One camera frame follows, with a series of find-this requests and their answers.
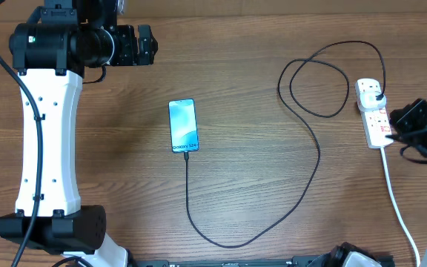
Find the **white power strip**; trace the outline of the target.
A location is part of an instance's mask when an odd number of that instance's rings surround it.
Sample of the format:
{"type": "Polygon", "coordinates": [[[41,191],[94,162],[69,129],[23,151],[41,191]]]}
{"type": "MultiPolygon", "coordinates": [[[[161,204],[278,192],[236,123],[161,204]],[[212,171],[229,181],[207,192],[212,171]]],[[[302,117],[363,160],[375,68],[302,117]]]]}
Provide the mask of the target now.
{"type": "MultiPolygon", "coordinates": [[[[357,100],[361,93],[375,92],[382,93],[380,83],[375,79],[358,79],[354,85],[357,100]]],[[[365,138],[369,148],[378,149],[390,145],[393,140],[388,138],[391,135],[391,126],[385,107],[372,112],[361,112],[365,138]]]]}

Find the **Samsung Galaxy smartphone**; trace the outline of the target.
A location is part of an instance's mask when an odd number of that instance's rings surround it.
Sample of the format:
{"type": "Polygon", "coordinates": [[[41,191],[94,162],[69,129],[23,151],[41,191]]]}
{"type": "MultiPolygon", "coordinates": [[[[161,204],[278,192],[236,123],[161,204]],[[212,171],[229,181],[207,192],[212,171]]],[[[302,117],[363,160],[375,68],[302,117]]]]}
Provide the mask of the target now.
{"type": "Polygon", "coordinates": [[[168,103],[171,129],[171,147],[174,153],[199,150],[196,108],[193,99],[174,100],[168,103]]]}

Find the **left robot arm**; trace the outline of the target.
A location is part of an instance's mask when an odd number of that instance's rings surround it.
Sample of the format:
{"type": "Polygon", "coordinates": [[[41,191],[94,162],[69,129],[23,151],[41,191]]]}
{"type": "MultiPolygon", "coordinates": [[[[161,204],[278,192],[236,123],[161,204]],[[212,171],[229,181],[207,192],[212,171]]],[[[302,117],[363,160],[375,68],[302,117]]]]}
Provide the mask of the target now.
{"type": "Polygon", "coordinates": [[[151,28],[120,25],[125,4],[46,1],[10,36],[5,65],[21,90],[24,114],[21,185],[0,236],[79,266],[133,266],[107,233],[105,209],[83,205],[76,182],[75,132],[86,68],[151,65],[151,28]]]}

